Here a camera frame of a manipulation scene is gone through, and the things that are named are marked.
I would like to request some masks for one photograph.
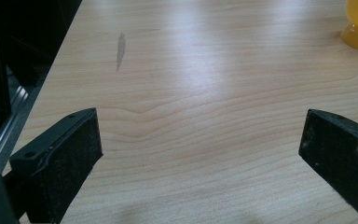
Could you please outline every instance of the gray mark on table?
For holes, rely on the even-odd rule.
[[[118,72],[118,68],[121,65],[121,61],[123,60],[124,53],[126,52],[126,39],[124,38],[124,34],[121,33],[120,37],[118,38],[117,43],[117,67],[116,71]]]

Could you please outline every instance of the dark floor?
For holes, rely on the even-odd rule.
[[[19,93],[19,90],[22,90],[22,92],[26,92],[27,97],[19,107],[13,107],[12,108],[12,115],[16,117],[15,122],[12,124],[13,128],[10,129],[9,132],[7,132],[6,137],[1,137],[4,139],[4,141],[1,143],[1,150],[0,150],[0,172],[2,172],[7,164],[7,160],[13,150],[13,147],[15,146],[19,135],[21,133],[21,130],[25,124],[25,121],[28,118],[28,115],[34,105],[34,101],[37,98],[37,95],[45,81],[45,78],[47,76],[49,67],[47,66],[38,66],[35,68],[39,79],[35,86],[32,87],[22,87],[20,86],[20,83],[17,81],[15,76],[11,73],[11,71],[7,71],[7,79],[8,79],[8,86],[9,86],[9,93],[10,93],[10,99],[13,100],[17,94]],[[0,128],[0,132],[6,128],[6,125],[4,124]]]

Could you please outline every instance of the wooden table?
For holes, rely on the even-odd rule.
[[[358,122],[344,4],[83,0],[16,150],[97,107],[62,223],[358,223],[297,154],[309,108]]]

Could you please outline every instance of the wood grain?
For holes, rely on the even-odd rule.
[[[16,150],[97,107],[62,223],[358,223],[297,155],[309,108],[358,122],[347,22],[338,0],[83,0]]]

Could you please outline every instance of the scratch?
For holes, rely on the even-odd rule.
[[[124,53],[126,52],[126,39],[124,38],[124,34],[121,33],[120,37],[118,38],[117,43],[117,67],[116,71],[118,72],[118,68],[121,65],[121,61],[123,60]]]

